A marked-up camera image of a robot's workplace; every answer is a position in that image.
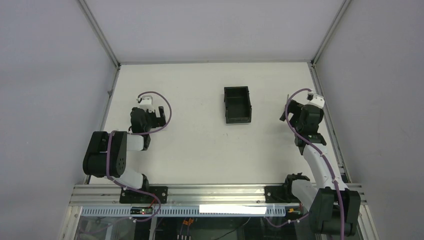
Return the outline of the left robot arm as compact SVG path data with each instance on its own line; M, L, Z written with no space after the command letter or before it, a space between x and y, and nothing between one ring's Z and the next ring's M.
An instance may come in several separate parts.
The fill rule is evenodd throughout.
M117 182L125 189L149 192L148 178L127 166L127 152L142 152L149 148L149 132L167 123L164 107L159 106L158 112L159 115L155 110L133 107L129 131L94 131L83 159L83 172Z

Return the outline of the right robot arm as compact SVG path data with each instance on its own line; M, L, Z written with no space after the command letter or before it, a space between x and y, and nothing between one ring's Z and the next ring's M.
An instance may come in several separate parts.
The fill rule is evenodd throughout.
M313 104L289 100L284 107L280 120L286 121L293 131L294 143L315 179L313 186L302 174L289 175L287 191L307 209L313 233L339 236L343 240L357 232L361 197L349 189L329 161L327 143L319 133L323 118L324 110Z

